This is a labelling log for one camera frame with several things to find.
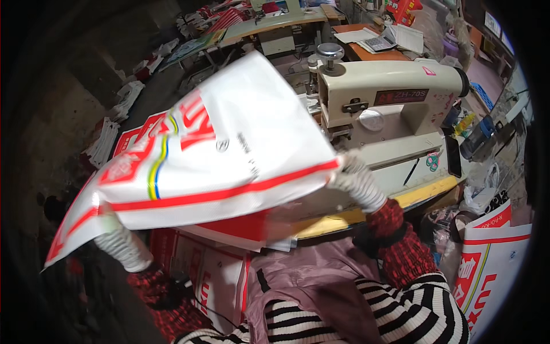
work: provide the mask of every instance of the wooden desk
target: wooden desk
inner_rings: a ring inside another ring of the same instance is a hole
[[[313,10],[312,13],[302,13],[298,15],[280,15],[278,16],[280,18],[280,20],[278,21],[262,22],[262,20],[260,20],[256,24],[254,22],[254,19],[250,19],[242,23],[232,25],[227,28],[227,32],[225,33],[225,37],[223,38],[223,44],[234,44],[243,37],[283,28],[289,25],[300,25],[306,23],[315,23],[317,21],[328,21],[327,16],[325,15],[321,7],[310,7],[310,9]]]
[[[339,34],[343,32],[348,32],[348,31],[361,30],[362,28],[367,28],[369,30],[376,32],[377,34],[380,34],[380,31],[370,24],[339,25],[339,26],[333,26],[332,28]],[[410,58],[403,55],[400,51],[391,50],[391,51],[382,52],[379,54],[371,54],[365,49],[363,49],[357,43],[346,44],[344,46],[344,50],[346,52],[346,56],[348,56],[350,61],[385,61],[385,60],[410,61]]]

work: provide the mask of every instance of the industrial sewing machine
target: industrial sewing machine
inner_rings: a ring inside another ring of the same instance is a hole
[[[461,69],[430,59],[335,63],[344,56],[335,43],[316,54],[320,61],[308,59],[307,97],[318,99],[313,107],[334,145],[362,148],[374,170],[440,151],[439,127],[455,98],[468,94]]]
[[[250,0],[252,9],[256,13],[255,22],[262,21],[263,23],[268,23],[270,21],[280,21],[281,19],[278,16],[267,17],[266,13],[262,10],[262,6],[265,3],[274,2],[275,0]],[[303,11],[300,8],[300,2],[298,0],[286,0],[287,3],[287,13],[283,15],[302,15]]]

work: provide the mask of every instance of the gloved hand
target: gloved hand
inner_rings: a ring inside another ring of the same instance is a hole
[[[358,149],[341,156],[343,168],[328,181],[329,189],[338,189],[349,195],[361,206],[363,212],[372,213],[386,203],[386,196],[376,185],[372,171],[365,164]]]
[[[140,272],[153,261],[151,252],[135,233],[124,227],[113,213],[105,214],[104,225],[109,232],[96,237],[96,245],[120,261],[127,272]]]

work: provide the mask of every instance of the red knit sleeve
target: red knit sleeve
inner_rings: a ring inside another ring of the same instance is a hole
[[[155,325],[168,343],[195,330],[214,328],[190,299],[178,295],[175,283],[155,263],[143,272],[129,274],[128,283],[147,304]]]
[[[388,201],[371,214],[370,230],[375,237],[392,235],[403,225],[403,209],[396,200]],[[418,277],[437,271],[430,250],[420,243],[413,226],[405,222],[405,236],[388,248],[380,248],[378,257],[384,261],[382,267],[388,283],[398,289],[403,288]]]

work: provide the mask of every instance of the person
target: person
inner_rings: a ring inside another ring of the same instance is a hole
[[[330,178],[327,186],[349,193],[368,214],[369,226],[355,237],[354,243],[363,256],[383,261],[382,277],[386,283],[357,276],[351,280],[352,288],[346,281],[334,279],[338,282],[333,285],[301,284],[274,290],[266,285],[259,270],[257,280],[256,274],[249,274],[249,291],[254,277],[253,282],[263,280],[263,294],[251,299],[249,292],[246,318],[229,335],[218,332],[192,305],[192,298],[174,292],[169,276],[152,262],[151,254],[135,234],[118,226],[95,242],[130,272],[128,282],[147,303],[168,342],[468,343],[468,322],[429,249],[420,243],[412,225],[404,222],[399,204],[388,199],[376,185],[358,151],[343,156],[343,169]],[[344,256],[314,266],[328,270],[311,278],[322,280],[327,275],[337,275],[339,270],[330,270],[330,265]],[[269,283],[284,279],[283,275]],[[299,276],[294,280],[307,278]]]

